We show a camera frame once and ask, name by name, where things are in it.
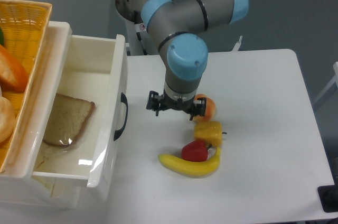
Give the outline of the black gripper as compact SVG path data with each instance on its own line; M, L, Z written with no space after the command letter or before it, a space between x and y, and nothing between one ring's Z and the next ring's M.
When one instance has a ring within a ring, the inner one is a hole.
M194 97L195 91L180 94L171 89L164 89L163 95L160 95L158 92L151 90L148 95L146 109L154 111L155 116L158 116L160 111L172 109L190 114L190 120L193 120L196 116L204 117L207 98L199 97L193 100Z

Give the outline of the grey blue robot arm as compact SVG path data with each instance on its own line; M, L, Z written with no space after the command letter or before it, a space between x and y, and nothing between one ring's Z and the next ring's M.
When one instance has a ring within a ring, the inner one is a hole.
M124 18L142 23L165 65L162 94L151 91L148 110L181 110L203 117L207 100L196 92L208 61L208 48L199 33L244 18L249 0L122 0Z

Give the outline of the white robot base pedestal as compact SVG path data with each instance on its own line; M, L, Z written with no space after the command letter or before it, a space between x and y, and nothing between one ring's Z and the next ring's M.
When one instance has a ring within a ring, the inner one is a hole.
M115 6L126 25L130 55L158 54L156 45L146 31L141 10L148 0L115 0Z

